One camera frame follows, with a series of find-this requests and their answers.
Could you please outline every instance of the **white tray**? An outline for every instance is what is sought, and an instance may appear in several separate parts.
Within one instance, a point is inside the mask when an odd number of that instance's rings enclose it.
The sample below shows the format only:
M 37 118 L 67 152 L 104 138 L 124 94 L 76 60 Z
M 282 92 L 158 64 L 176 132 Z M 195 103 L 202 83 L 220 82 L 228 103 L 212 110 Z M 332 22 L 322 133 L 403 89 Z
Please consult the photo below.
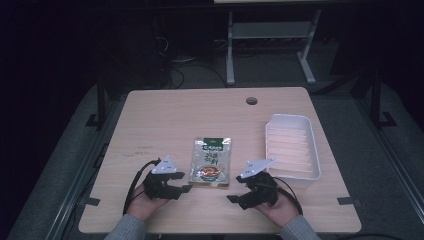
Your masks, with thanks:
M 266 158 L 271 176 L 294 188 L 307 188 L 321 176 L 314 133 L 305 116 L 274 114 L 266 125 Z

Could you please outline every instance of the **table top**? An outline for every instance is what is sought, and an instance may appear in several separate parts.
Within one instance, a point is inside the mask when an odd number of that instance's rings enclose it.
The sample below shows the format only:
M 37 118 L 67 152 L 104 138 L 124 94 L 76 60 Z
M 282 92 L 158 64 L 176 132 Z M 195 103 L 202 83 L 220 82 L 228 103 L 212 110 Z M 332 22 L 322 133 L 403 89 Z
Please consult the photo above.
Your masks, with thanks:
M 256 105 L 246 99 L 254 97 Z M 361 229 L 318 116 L 304 88 L 229 88 L 133 91 L 129 94 L 87 205 L 79 229 L 86 233 L 111 231 L 122 217 L 129 186 L 150 160 L 170 155 L 186 175 L 168 184 L 188 183 L 194 139 L 232 140 L 228 188 L 193 187 L 159 209 L 146 223 L 150 233 L 276 233 L 278 228 L 255 209 L 242 210 L 227 195 L 249 189 L 235 179 L 246 161 L 265 158 L 265 125 L 273 114 L 303 115 L 310 119 L 321 166 L 321 178 L 306 189 L 294 189 L 304 216 L 317 232 L 352 233 Z M 140 182 L 147 174 L 147 168 Z

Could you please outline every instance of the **sleeve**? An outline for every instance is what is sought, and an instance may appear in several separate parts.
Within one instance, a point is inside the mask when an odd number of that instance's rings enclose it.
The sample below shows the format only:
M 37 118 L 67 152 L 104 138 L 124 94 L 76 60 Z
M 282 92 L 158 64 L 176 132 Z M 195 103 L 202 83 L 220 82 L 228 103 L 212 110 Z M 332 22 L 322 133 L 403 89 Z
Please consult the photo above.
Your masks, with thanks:
M 141 240 L 146 236 L 146 225 L 141 220 L 125 214 L 106 240 Z
M 280 230 L 280 237 L 284 240 L 320 239 L 302 215 L 293 218 L 287 223 L 287 225 Z

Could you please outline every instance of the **right hand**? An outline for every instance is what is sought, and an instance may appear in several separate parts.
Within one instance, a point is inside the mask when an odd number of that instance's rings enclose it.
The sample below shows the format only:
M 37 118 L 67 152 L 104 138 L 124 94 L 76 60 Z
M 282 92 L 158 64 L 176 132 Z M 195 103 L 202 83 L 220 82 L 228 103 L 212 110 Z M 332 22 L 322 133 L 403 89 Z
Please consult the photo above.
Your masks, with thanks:
M 145 222 L 156 210 L 169 202 L 168 199 L 150 199 L 144 193 L 144 185 L 140 184 L 133 193 L 135 197 L 128 207 L 127 214 Z
M 273 206 L 263 203 L 257 205 L 255 208 L 280 228 L 299 215 L 296 206 L 281 193 L 278 193 L 277 202 Z

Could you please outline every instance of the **white stand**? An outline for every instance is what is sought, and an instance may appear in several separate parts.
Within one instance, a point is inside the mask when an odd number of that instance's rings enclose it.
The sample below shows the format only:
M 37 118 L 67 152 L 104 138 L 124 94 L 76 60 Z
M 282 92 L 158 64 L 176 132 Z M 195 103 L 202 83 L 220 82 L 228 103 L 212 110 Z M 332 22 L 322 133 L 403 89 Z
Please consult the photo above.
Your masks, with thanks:
M 227 53 L 227 84 L 233 85 L 233 39 L 253 39 L 253 38 L 306 38 L 305 47 L 297 53 L 306 81 L 315 84 L 315 78 L 309 67 L 308 56 L 312 40 L 315 35 L 321 10 L 314 13 L 312 21 L 303 22 L 261 22 L 261 23 L 234 23 L 233 13 L 229 13 L 228 20 L 228 53 Z

